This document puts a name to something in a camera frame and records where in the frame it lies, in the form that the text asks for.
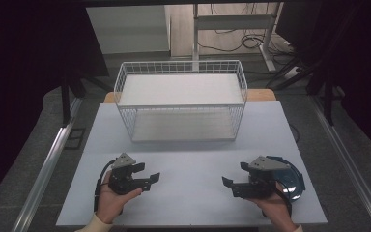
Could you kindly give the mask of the black rectangular floor frame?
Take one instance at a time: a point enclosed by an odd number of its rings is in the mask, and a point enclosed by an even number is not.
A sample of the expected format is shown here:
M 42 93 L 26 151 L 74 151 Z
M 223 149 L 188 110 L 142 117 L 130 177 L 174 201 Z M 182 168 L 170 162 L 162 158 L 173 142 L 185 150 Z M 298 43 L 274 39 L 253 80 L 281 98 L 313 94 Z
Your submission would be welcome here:
M 85 128 L 72 129 L 65 143 L 65 150 L 79 150 L 83 142 Z

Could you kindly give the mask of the aluminium rail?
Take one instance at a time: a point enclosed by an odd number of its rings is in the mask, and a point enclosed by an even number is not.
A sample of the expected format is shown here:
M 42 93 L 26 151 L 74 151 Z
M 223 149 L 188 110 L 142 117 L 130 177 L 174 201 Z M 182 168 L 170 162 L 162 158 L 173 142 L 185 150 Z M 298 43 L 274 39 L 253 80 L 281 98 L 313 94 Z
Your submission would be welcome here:
M 339 157 L 340 162 L 342 163 L 344 169 L 350 177 L 351 182 L 353 183 L 364 208 L 371 217 L 371 188 L 362 177 L 360 171 L 357 168 L 357 164 L 351 157 L 351 154 L 346 148 L 335 126 L 332 126 L 328 119 L 325 117 L 323 106 L 320 103 L 319 98 L 310 96 L 309 100 L 313 105 L 314 111 L 316 112 L 318 119 L 322 127 L 324 128 L 333 149 L 335 150 L 335 153 Z
M 13 228 L 11 229 L 11 232 L 28 231 L 36 211 L 39 208 L 40 202 L 42 201 L 43 195 L 56 167 L 58 159 L 60 158 L 69 134 L 71 133 L 71 129 L 74 125 L 82 102 L 83 99 L 80 98 L 75 98 L 72 101 L 70 107 L 71 118 L 63 127 L 58 130 L 50 150 L 43 162 L 43 166 L 26 198 L 26 201 L 14 223 Z

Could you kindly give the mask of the blue plate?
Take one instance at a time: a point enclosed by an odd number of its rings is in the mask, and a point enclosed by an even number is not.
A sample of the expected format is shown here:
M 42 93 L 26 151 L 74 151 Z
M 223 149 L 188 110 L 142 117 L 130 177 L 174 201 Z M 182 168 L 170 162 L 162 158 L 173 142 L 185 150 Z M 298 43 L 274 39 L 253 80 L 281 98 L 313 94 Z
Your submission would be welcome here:
M 273 177 L 284 187 L 283 193 L 291 202 L 300 199 L 302 193 L 306 190 L 302 174 L 293 164 L 282 157 L 269 156 L 269 159 L 289 166 L 288 169 L 274 170 Z

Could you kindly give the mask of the white power strip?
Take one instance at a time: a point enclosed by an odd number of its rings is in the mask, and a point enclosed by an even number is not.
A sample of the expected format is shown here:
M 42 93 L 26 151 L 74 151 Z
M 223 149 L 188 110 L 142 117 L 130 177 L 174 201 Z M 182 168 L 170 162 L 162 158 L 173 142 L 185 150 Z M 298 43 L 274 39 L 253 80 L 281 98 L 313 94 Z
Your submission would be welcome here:
M 293 68 L 291 68 L 288 72 L 286 72 L 284 74 L 284 78 L 285 79 L 290 79 L 290 78 L 294 77 L 295 75 L 297 75 L 300 71 L 301 71 L 300 67 L 294 66 Z

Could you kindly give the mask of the black metal stand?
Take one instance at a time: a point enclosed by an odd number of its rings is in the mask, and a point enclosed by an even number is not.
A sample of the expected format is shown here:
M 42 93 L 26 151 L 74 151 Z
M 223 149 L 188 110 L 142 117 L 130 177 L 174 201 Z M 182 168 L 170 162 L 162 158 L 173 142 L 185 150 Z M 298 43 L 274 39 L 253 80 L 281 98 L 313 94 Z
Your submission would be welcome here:
M 332 103 L 335 99 L 333 94 L 334 77 L 328 61 L 321 59 L 310 67 L 313 75 L 306 86 L 308 95 L 316 96 L 320 91 L 324 92 L 322 97 L 322 113 L 330 126 L 333 126 Z
M 83 99 L 86 95 L 86 89 L 83 85 L 82 80 L 85 79 L 92 84 L 100 87 L 105 92 L 111 92 L 112 87 L 105 84 L 104 82 L 96 79 L 94 76 L 90 76 L 84 72 L 75 72 L 74 74 L 64 74 L 61 78 L 61 97 L 62 97 L 62 115 L 63 125 L 65 128 L 71 121 L 71 103 L 69 91 L 72 91 L 74 96 L 78 99 Z

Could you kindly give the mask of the black tripod legs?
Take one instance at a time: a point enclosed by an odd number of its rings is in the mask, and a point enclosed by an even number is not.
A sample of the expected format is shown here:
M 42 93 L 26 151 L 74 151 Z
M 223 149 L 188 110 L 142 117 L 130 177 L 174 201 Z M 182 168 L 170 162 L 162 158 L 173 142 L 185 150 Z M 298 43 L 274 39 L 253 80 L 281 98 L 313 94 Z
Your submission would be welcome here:
M 315 73 L 321 66 L 321 61 L 316 61 L 311 65 L 304 65 L 299 58 L 294 58 L 288 62 L 280 71 L 278 71 L 271 80 L 266 84 L 266 89 L 273 91 L 283 90 L 294 83 L 308 77 L 309 75 Z M 274 85 L 274 82 L 279 78 L 285 76 L 294 67 L 299 67 L 300 71 L 294 74 L 292 77 Z

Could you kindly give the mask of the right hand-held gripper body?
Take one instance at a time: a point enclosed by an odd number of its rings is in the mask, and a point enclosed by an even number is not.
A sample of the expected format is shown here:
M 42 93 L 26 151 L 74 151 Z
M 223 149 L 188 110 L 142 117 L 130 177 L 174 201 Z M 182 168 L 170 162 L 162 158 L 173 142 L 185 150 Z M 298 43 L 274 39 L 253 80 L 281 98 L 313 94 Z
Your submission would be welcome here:
M 247 183 L 234 183 L 234 197 L 264 199 L 275 191 L 274 170 L 288 169 L 287 164 L 260 156 L 249 164 Z

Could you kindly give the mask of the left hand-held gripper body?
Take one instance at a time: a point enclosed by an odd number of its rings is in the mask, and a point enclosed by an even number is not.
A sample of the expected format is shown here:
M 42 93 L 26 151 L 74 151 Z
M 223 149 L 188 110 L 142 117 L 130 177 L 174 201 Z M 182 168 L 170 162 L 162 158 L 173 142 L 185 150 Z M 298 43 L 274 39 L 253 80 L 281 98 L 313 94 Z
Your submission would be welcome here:
M 108 185 L 115 193 L 124 195 L 135 189 L 148 191 L 151 188 L 151 185 L 143 183 L 146 178 L 134 179 L 132 177 L 131 167 L 134 164 L 137 164 L 136 160 L 127 153 L 122 153 L 114 160 Z

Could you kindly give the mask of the person's left hand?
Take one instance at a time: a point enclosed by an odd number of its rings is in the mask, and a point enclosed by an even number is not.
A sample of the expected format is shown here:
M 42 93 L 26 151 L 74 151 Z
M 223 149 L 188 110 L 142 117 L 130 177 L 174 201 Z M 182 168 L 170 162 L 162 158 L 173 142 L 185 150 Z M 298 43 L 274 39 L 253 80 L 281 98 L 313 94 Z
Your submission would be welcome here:
M 108 185 L 111 172 L 107 171 L 100 184 L 100 194 L 96 216 L 105 224 L 111 224 L 113 220 L 121 214 L 126 203 L 142 193 L 141 188 L 137 188 L 127 194 L 119 195 Z

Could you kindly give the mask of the wooden table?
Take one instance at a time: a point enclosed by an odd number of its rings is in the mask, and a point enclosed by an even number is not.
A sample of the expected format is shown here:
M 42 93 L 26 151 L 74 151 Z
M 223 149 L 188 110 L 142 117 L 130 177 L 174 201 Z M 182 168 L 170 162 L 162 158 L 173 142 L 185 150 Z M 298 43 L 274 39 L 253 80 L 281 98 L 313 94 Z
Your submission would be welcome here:
M 248 89 L 247 100 L 249 102 L 275 101 L 276 96 L 270 89 Z M 104 103 L 114 103 L 114 93 L 109 92 L 105 95 Z

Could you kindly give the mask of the person's right hand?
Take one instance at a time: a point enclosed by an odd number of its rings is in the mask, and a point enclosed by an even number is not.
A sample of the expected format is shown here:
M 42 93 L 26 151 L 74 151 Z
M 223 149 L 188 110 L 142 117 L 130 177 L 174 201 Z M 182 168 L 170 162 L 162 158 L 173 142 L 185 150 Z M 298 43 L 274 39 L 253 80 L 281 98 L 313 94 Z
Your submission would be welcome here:
M 283 199 L 276 193 L 265 199 L 248 198 L 256 204 L 271 221 L 277 232 L 294 232 L 298 227 L 293 223 Z

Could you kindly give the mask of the white metal desk frame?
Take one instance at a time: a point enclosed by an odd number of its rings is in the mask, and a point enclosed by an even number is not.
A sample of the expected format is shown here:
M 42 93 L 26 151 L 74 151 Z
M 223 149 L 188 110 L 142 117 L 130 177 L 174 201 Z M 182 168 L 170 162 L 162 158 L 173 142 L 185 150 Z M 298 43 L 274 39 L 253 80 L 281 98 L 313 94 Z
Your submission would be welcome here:
M 259 50 L 270 73 L 276 72 L 276 67 L 269 53 L 271 34 L 276 23 L 280 2 L 277 2 L 271 14 L 250 15 L 200 15 L 198 5 L 193 4 L 193 47 L 192 60 L 199 60 L 198 35 L 200 30 L 265 30 L 265 37 L 259 43 Z

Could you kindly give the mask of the dark curtain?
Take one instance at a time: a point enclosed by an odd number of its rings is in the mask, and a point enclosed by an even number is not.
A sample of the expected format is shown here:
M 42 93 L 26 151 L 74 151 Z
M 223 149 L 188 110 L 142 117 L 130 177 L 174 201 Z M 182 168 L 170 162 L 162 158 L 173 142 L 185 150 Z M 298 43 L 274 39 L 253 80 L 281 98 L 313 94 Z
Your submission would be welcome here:
M 342 106 L 371 139 L 371 0 L 295 0 L 283 4 L 276 33 L 311 66 L 339 37 L 327 65 L 308 85 L 319 92 L 327 79 L 344 92 Z
M 0 183 L 36 125 L 46 93 L 108 69 L 85 7 L 0 0 Z

